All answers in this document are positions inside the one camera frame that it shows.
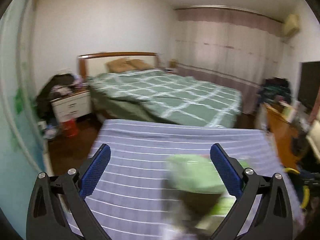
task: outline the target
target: green cloth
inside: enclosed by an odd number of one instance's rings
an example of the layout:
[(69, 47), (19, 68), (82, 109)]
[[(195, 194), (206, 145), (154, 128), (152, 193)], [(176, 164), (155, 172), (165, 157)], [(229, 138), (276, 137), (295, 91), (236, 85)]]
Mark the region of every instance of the green cloth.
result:
[(167, 158), (167, 166), (175, 188), (193, 193), (222, 194), (224, 186), (212, 161), (192, 154), (176, 154)]
[[(245, 160), (238, 161), (244, 169), (250, 167)], [(218, 203), (214, 205), (210, 213), (204, 216), (195, 227), (203, 230), (203, 233), (208, 236), (211, 236), (229, 213), (235, 201), (236, 197), (225, 192)]]
[(167, 123), (231, 128), (240, 113), (238, 90), (158, 69), (103, 73), (89, 77), (88, 82), (92, 91), (113, 103), (138, 104)]
[(90, 96), (91, 98), (98, 100), (100, 107), (107, 110), (109, 114), (113, 115), (118, 119), (145, 122), (173, 123), (169, 122), (169, 120), (161, 119), (158, 116), (151, 114), (139, 103), (110, 98), (106, 94), (92, 89), (92, 87), (90, 87)]

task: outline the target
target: striped mattress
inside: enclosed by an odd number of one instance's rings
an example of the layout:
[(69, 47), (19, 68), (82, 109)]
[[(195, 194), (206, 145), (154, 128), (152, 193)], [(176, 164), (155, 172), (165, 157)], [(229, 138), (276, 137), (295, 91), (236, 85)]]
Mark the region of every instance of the striped mattress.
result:
[[(282, 172), (276, 153), (260, 130), (201, 128), (129, 120), (106, 120), (94, 142), (90, 157), (102, 143), (111, 148), (111, 160), (93, 194), (86, 197), (89, 208), (116, 240), (161, 238), (166, 158), (174, 154), (209, 155), (210, 147), (220, 143), (229, 156), (245, 160), (259, 174), (272, 176)], [(303, 215), (293, 186), (283, 174), (296, 224)], [(240, 233), (248, 230), (260, 197)], [(71, 229), (81, 235), (71, 213)], [(188, 234), (184, 237), (196, 239)]]

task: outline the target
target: red bucket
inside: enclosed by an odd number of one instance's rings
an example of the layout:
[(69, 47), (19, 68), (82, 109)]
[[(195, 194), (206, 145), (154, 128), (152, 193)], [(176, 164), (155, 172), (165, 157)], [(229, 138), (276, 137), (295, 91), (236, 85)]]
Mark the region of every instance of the red bucket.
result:
[(67, 114), (61, 119), (61, 127), (64, 135), (67, 137), (75, 136), (78, 134), (76, 121), (71, 115)]

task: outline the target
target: curtain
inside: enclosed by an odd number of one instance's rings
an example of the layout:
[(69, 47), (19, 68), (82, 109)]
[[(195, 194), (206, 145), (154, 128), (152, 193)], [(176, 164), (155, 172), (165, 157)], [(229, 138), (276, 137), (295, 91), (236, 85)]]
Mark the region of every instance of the curtain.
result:
[(176, 55), (182, 76), (241, 91), (251, 113), (264, 78), (273, 77), (282, 54), (282, 24), (227, 9), (178, 10)]

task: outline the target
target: wooden headboard frame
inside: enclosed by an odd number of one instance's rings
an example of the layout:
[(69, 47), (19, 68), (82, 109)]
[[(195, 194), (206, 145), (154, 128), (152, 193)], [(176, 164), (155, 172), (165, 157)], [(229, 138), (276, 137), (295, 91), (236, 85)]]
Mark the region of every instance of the wooden headboard frame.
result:
[(86, 60), (90, 58), (98, 58), (98, 57), (116, 57), (116, 56), (155, 56), (156, 64), (159, 67), (159, 57), (158, 54), (153, 52), (99, 52), (94, 54), (86, 54), (78, 56), (79, 60), (79, 74), (80, 76), (86, 80), (87, 78), (87, 69), (86, 69)]

